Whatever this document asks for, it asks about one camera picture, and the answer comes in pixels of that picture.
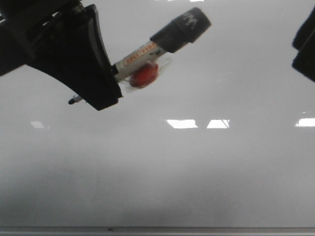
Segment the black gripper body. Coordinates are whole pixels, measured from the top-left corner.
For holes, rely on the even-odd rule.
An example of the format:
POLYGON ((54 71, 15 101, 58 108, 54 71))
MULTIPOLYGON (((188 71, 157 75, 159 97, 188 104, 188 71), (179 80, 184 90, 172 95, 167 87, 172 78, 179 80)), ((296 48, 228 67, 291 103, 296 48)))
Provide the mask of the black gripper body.
POLYGON ((2 0, 0 16, 1 49, 51 49, 84 38, 79 0, 2 0))

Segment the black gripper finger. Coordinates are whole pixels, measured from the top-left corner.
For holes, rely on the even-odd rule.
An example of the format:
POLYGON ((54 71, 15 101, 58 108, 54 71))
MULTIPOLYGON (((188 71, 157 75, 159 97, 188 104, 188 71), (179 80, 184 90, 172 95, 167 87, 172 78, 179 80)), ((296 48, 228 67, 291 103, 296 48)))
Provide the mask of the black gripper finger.
POLYGON ((122 97, 93 4, 1 4, 0 73, 23 65, 57 79, 98 111, 122 97))

